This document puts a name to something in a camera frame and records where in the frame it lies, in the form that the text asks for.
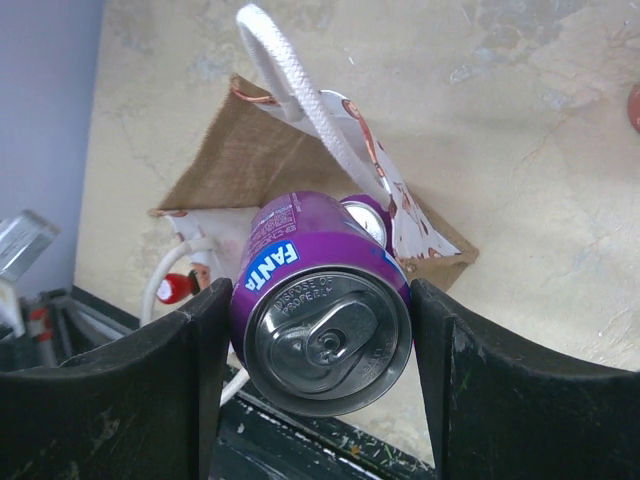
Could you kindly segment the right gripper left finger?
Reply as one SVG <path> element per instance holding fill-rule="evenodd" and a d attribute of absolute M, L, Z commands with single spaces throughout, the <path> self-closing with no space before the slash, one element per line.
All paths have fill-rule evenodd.
<path fill-rule="evenodd" d="M 57 368 L 1 377 L 5 479 L 205 479 L 232 284 Z"/>

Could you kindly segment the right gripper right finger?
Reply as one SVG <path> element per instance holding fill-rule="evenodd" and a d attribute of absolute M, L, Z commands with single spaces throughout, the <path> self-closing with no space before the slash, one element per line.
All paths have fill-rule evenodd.
<path fill-rule="evenodd" d="M 440 479 L 635 479 L 639 376 L 530 341 L 425 280 L 411 285 Z"/>

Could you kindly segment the purple Fanta can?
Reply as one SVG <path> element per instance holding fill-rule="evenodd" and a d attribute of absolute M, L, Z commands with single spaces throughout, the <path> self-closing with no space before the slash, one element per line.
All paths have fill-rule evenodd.
<path fill-rule="evenodd" d="M 384 395 L 411 353 L 410 288 L 393 255 L 326 194 L 262 207 L 241 257 L 232 345 L 255 387 L 307 416 Z"/>

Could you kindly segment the patterned canvas tote bag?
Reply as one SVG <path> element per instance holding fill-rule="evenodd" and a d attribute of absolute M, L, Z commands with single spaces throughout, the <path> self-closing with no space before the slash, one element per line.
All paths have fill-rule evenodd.
<path fill-rule="evenodd" d="M 146 288 L 142 322 L 150 322 L 160 282 L 181 258 L 189 259 L 200 288 L 228 278 L 234 290 L 253 219 L 272 200 L 298 191 L 336 200 L 369 195 L 390 214 L 391 254 L 409 288 L 416 278 L 449 288 L 477 259 L 476 248 L 412 194 L 350 99 L 312 85 L 292 45 L 261 8 L 244 6 L 236 22 L 265 84 L 231 79 L 195 160 L 156 208 L 156 216 L 171 222 L 179 245 Z M 247 382 L 241 363 L 223 398 Z"/>

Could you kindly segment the red cola can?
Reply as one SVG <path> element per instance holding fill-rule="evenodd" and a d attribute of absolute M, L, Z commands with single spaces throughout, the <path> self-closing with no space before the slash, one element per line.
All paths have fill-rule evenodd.
<path fill-rule="evenodd" d="M 627 99 L 627 116 L 632 128 L 640 132 L 640 84 L 634 84 Z"/>

